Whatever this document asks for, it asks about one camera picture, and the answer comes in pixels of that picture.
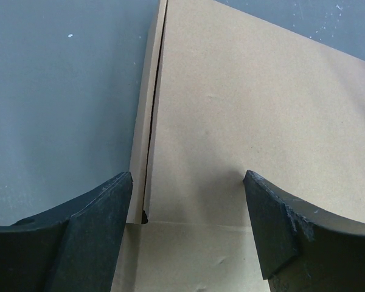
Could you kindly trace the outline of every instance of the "gray surface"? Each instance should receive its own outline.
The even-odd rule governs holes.
[[[218,0],[365,60],[365,0]]]
[[[365,60],[365,0],[220,2]],[[128,170],[156,4],[0,1],[0,224]]]

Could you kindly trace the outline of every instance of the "cardboard box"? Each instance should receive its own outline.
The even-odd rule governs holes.
[[[163,0],[155,19],[132,289],[269,291],[242,179],[365,222],[365,62],[211,0]]]

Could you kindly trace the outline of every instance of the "black clamp jaw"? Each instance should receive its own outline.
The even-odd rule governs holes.
[[[327,212],[252,171],[244,184],[262,276],[271,291],[365,291],[364,223]]]
[[[133,182],[121,173],[55,208],[0,226],[0,292],[109,292]]]

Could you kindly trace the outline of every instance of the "cardboard sheet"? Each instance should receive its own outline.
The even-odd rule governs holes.
[[[130,172],[133,176],[133,196],[128,211],[128,223],[141,223],[144,208],[145,179],[148,146],[150,138],[151,111],[158,70],[167,0],[160,0],[157,14],[151,22],[147,37],[144,70],[141,81],[138,111],[135,122],[133,148],[131,151]]]
[[[158,45],[132,158],[150,136],[132,163],[150,222],[125,233],[135,281],[117,273],[112,291],[268,292],[247,169],[365,222],[365,62],[211,0],[168,0]]]
[[[365,62],[215,1],[169,0],[150,221],[249,226],[247,169],[365,222]]]

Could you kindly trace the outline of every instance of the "scuff mark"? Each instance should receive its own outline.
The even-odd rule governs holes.
[[[225,260],[226,260],[226,257],[220,257],[218,259],[217,265],[221,265],[222,263],[224,263]]]
[[[304,200],[302,199],[284,199],[282,198],[281,199],[282,201],[292,201],[292,202],[305,202]]]
[[[273,288],[274,291],[277,292],[287,292],[290,288],[290,284],[288,282],[282,283],[279,277],[273,275]]]
[[[298,3],[299,3],[299,9],[300,9],[301,17],[302,17],[302,19],[304,20],[304,15],[303,15],[302,6],[300,5],[300,0],[297,0],[297,1],[298,1]]]
[[[303,266],[304,266],[304,270],[305,270],[305,273],[306,273],[307,277],[310,278],[310,279],[312,279],[311,274],[310,274],[310,272],[308,270],[307,263],[304,263]]]
[[[265,180],[265,178],[263,178],[263,177],[262,177],[262,175],[259,175],[259,174],[258,174],[258,173],[256,173],[256,172],[253,172],[252,174],[253,174],[253,176],[254,176],[255,180],[257,180],[257,181],[261,181],[261,182],[263,182],[263,181]]]
[[[195,292],[206,292],[207,291],[207,286],[201,286],[196,288]]]
[[[287,211],[288,218],[291,220],[293,231],[297,233],[297,227],[296,227],[296,222],[297,222],[307,240],[309,242],[313,242],[315,240],[313,225],[307,220],[307,218],[295,213],[289,206],[285,205],[285,209]]]
[[[206,97],[210,100],[224,102],[224,98],[222,98],[221,96],[216,96],[215,94],[207,94]]]

